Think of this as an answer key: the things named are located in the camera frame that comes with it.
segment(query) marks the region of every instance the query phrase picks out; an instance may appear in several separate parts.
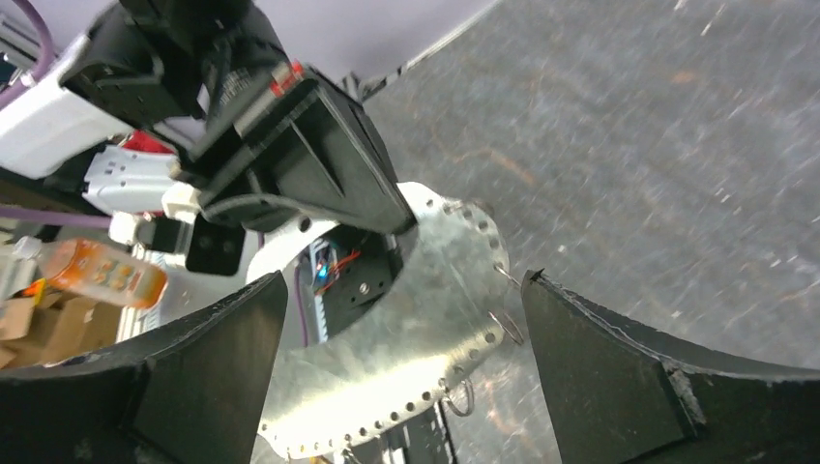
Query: white plastic part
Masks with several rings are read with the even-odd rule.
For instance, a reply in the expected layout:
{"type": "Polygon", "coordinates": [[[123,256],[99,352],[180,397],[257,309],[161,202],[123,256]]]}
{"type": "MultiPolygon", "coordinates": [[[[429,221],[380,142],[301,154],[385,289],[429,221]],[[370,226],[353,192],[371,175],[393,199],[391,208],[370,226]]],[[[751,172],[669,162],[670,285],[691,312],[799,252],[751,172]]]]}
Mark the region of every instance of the white plastic part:
{"type": "Polygon", "coordinates": [[[15,244],[12,254],[19,259],[34,259],[43,249],[43,241],[35,237],[23,237],[15,244]]]}
{"type": "Polygon", "coordinates": [[[138,215],[115,212],[108,225],[108,237],[118,244],[132,246],[136,243],[136,227],[142,220],[138,215]]]}
{"type": "Polygon", "coordinates": [[[94,157],[85,174],[83,197],[100,211],[162,211],[162,196],[174,185],[174,155],[146,154],[109,146],[94,157]]]}
{"type": "Polygon", "coordinates": [[[53,173],[67,159],[132,128],[59,84],[88,44],[81,36],[51,71],[0,111],[0,167],[31,179],[53,173]]]}
{"type": "Polygon", "coordinates": [[[189,184],[175,182],[162,196],[162,210],[169,218],[193,224],[199,213],[199,190],[189,184]]]}

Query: gray concrete floor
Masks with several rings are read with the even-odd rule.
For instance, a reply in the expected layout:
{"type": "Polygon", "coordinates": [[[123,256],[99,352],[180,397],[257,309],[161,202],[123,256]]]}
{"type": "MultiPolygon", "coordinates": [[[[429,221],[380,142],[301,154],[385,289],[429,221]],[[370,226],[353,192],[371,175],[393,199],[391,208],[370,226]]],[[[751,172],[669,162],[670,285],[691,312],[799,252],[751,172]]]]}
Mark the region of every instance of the gray concrete floor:
{"type": "MultiPolygon", "coordinates": [[[[818,50],[809,0],[505,0],[367,109],[402,180],[494,203],[518,275],[820,367],[818,50]]],[[[460,462],[560,462],[529,347],[474,382],[460,462]]]]}

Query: metal hook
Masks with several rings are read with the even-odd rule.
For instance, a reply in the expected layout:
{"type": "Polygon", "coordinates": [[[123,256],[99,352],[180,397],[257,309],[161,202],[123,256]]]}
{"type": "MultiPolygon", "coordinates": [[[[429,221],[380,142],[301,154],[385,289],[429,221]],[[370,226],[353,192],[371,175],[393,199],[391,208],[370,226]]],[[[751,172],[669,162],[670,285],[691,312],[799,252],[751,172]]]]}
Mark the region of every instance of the metal hook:
{"type": "Polygon", "coordinates": [[[461,385],[464,387],[464,395],[467,397],[467,408],[464,411],[458,409],[453,403],[453,398],[450,396],[450,392],[448,391],[444,395],[444,402],[450,408],[450,410],[456,416],[460,418],[466,418],[473,414],[473,411],[476,409],[476,392],[473,390],[473,381],[470,380],[469,377],[461,381],[461,385]]]}
{"type": "Polygon", "coordinates": [[[495,269],[495,271],[498,272],[500,275],[506,277],[507,280],[509,280],[511,284],[515,285],[515,288],[517,288],[518,290],[521,289],[521,282],[519,282],[517,278],[510,275],[510,273],[508,273],[507,270],[505,270],[503,267],[501,267],[500,264],[496,263],[493,266],[493,269],[495,269]]]}
{"type": "Polygon", "coordinates": [[[512,339],[512,341],[516,345],[523,345],[524,344],[524,334],[521,332],[521,329],[518,327],[518,325],[515,323],[515,321],[510,317],[509,313],[505,312],[504,313],[504,318],[507,319],[507,321],[510,323],[510,325],[512,325],[512,329],[510,329],[509,327],[507,327],[506,324],[501,322],[501,320],[498,319],[498,316],[496,316],[494,312],[489,311],[487,314],[489,315],[490,318],[492,318],[492,320],[496,324],[498,324],[499,327],[501,327],[504,330],[504,332],[507,335],[510,336],[510,339],[512,339]]]}

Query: plastic bottle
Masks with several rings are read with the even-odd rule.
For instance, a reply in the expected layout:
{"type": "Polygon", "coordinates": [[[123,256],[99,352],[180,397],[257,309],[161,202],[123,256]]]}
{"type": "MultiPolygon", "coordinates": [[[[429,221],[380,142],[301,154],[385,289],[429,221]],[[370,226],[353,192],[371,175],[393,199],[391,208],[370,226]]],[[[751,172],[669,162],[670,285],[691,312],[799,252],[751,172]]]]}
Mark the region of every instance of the plastic bottle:
{"type": "Polygon", "coordinates": [[[165,272],[153,264],[87,239],[44,244],[23,237],[14,255],[37,261],[49,285],[112,305],[151,307],[168,282],[165,272]]]}

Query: metal plate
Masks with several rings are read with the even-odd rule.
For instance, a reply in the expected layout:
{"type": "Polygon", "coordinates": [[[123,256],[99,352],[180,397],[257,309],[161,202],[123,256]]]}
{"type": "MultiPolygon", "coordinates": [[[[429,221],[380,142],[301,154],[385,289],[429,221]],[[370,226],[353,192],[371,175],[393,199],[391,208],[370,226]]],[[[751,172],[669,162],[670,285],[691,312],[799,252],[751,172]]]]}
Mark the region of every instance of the metal plate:
{"type": "Polygon", "coordinates": [[[327,343],[277,359],[259,434],[282,457],[357,446],[417,416],[504,336],[487,316],[508,289],[493,269],[509,267],[493,221],[419,184],[401,189],[418,239],[390,292],[327,343]]]}

